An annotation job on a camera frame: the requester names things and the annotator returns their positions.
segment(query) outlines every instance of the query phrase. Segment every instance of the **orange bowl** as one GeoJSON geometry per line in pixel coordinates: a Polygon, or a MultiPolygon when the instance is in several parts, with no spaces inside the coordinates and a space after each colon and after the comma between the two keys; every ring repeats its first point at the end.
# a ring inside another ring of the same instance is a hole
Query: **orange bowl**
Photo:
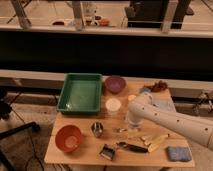
{"type": "Polygon", "coordinates": [[[77,149],[82,140],[82,133],[75,125],[62,127],[55,136],[56,146],[63,152],[72,152],[77,149]]]}
{"type": "Polygon", "coordinates": [[[98,20],[100,26],[109,26],[110,21],[106,18],[98,20]]]}

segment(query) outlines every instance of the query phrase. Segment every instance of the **purple bowl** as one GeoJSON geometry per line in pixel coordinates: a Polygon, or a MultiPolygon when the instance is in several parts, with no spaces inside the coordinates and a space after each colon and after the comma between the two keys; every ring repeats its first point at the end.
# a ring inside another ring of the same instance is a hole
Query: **purple bowl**
{"type": "Polygon", "coordinates": [[[105,87],[111,93],[117,94],[126,86],[126,81],[117,75],[112,75],[105,80],[105,87]]]}

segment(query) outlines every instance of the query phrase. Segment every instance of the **small metal cup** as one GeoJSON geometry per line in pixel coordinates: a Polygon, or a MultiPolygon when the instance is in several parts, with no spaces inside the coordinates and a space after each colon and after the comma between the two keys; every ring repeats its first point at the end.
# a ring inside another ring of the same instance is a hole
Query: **small metal cup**
{"type": "Polygon", "coordinates": [[[103,125],[100,122],[95,122],[91,126],[91,130],[96,138],[99,138],[103,133],[103,125]]]}

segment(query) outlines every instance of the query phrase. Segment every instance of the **table leg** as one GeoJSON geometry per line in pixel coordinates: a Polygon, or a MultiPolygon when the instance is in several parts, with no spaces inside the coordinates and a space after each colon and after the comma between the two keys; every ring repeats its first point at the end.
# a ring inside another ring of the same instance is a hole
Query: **table leg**
{"type": "Polygon", "coordinates": [[[106,169],[107,169],[107,166],[104,166],[103,171],[106,171],[106,169]]]}
{"type": "Polygon", "coordinates": [[[169,171],[170,167],[162,167],[159,171],[169,171]]]}

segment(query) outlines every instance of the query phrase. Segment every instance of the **gray sponge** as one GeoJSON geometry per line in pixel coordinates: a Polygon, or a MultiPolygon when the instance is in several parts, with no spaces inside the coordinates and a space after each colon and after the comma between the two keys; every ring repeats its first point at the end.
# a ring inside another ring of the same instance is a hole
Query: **gray sponge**
{"type": "Polygon", "coordinates": [[[192,160],[191,152],[188,147],[168,147],[167,154],[171,161],[188,162],[192,160]]]}

